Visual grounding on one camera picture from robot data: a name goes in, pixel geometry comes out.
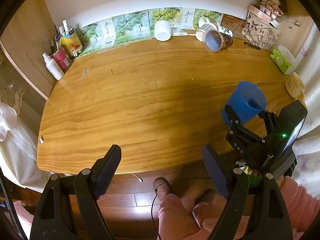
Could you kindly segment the blue plastic cup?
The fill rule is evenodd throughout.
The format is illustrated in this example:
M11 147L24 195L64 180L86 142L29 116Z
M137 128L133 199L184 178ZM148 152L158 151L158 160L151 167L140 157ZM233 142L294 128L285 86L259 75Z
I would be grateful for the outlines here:
M245 124L263 111L267 102L259 87L249 81L241 81L225 105L230 105Z

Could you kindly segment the brown printed paper cup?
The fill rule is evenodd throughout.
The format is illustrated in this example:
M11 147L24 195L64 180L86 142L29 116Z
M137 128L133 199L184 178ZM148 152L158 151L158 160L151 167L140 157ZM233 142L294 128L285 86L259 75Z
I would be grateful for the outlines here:
M217 53L222 49L231 47L233 38L215 29L210 29L204 33L202 42L209 51Z

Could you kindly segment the white panda print cup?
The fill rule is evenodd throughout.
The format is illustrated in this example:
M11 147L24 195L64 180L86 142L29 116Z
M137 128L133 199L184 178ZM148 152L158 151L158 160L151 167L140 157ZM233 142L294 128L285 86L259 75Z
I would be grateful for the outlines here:
M233 37L233 32L225 27L222 27L218 23L215 23L215 26L217 28L217 31L226 35L229 35L230 37Z

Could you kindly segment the checkered paper cup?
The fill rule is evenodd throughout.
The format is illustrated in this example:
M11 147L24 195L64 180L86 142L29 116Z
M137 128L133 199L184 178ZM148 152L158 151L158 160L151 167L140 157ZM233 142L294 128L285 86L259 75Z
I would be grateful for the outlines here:
M217 26L213 23L205 23L195 33L195 37L198 41L202 42L204 34L209 30L218 30Z

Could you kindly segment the white cup behind stack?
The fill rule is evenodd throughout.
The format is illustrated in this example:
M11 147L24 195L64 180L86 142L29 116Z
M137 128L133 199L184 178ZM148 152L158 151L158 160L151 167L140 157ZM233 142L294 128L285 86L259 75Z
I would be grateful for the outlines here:
M199 28L205 27L210 23L210 20L207 17L201 16L198 21Z

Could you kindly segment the white plastic cup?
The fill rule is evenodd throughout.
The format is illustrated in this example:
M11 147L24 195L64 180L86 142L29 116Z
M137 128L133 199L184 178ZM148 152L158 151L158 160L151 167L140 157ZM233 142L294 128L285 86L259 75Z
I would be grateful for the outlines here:
M171 24L169 21L157 21L154 26L155 39L161 42L167 41L172 36Z

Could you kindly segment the yellow ceramic mug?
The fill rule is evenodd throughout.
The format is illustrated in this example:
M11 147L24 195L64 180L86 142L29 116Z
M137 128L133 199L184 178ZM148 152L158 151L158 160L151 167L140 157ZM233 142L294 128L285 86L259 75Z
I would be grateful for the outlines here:
M285 82L285 88L292 98L300 102L305 101L305 86L296 72L293 72Z

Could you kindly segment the green tissue pack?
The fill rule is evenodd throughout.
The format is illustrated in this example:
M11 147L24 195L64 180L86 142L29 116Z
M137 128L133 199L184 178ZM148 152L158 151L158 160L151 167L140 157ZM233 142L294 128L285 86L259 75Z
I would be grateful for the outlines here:
M272 50L270 58L284 75L291 75L298 65L292 53L282 45L278 46L277 49Z

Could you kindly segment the black pen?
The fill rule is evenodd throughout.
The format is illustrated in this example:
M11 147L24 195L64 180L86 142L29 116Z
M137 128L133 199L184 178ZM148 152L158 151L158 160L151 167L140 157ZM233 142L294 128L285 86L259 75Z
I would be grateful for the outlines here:
M254 44L252 44L252 43L250 43L250 42L244 42L244 44L247 45L247 46L250 46L250 47L252 47L252 48L261 50L261 48L260 48L259 46L256 46L256 45L254 45Z

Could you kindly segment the white lace curtain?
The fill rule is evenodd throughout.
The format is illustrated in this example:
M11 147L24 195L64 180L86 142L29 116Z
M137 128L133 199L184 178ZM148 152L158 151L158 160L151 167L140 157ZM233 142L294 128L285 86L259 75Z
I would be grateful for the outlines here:
M45 102L1 52L1 169L14 184L39 193L52 175L37 166Z

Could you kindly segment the letter print canvas bag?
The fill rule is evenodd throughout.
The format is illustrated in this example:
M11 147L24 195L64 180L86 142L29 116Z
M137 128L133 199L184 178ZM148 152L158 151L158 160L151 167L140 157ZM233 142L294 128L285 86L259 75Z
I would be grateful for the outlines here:
M249 12L241 34L251 44L260 49L271 51L280 37L280 30Z

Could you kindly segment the brown round print box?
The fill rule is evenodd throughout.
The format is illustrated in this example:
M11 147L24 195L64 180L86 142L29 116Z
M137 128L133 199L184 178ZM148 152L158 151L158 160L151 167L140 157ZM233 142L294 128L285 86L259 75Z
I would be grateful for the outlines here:
M241 18L223 14L222 20L221 20L221 26L226 29L229 29L233 33L233 38L246 40L244 35L242 35L241 33L243 27L245 26L245 22L246 21Z

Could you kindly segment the pink patterned roll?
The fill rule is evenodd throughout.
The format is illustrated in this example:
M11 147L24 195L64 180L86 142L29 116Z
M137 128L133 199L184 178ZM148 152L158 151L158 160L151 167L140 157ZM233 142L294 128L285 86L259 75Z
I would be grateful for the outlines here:
M256 7L253 4L249 6L248 12L266 23L270 23L271 21L270 16L262 12L258 7Z

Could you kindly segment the brown haired doll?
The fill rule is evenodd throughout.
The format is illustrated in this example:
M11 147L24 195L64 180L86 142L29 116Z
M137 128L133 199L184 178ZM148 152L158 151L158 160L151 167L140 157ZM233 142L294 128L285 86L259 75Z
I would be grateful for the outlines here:
M287 13L286 0L260 0L259 8L272 20Z

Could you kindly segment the white spray bottle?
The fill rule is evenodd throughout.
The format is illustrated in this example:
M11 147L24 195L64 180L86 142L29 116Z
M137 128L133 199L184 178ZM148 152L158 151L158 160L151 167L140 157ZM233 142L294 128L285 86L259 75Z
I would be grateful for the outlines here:
M46 63L46 68L49 70L49 72L52 74L52 76L55 77L55 79L57 81L61 80L62 77L64 76L64 72L59 67L57 62L54 59L52 59L49 55L47 55L46 53L43 53L42 56L43 56L43 59Z

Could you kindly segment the green grape print boxes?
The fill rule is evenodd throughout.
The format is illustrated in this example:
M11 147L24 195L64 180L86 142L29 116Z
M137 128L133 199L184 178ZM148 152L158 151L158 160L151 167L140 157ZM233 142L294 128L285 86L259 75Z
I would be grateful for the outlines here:
M171 24L174 36L186 36L188 30L199 29L199 20L206 17L211 23L221 23L223 13L198 8L156 8L122 14L91 23L76 32L84 46L80 56L97 51L154 38L158 21Z

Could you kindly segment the pink red can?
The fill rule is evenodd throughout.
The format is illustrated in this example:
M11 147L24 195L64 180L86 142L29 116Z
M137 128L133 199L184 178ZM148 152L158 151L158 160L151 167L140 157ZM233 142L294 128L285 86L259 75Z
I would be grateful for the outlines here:
M73 61L63 47L60 47L50 56L56 61L62 71L65 73L72 65Z

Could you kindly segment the yellow snack package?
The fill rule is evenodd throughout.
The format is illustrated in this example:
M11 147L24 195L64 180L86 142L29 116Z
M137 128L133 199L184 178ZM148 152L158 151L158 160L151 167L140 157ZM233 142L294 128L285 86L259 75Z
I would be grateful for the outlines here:
M61 43L70 57L76 57L82 50L82 43L74 28L61 37Z

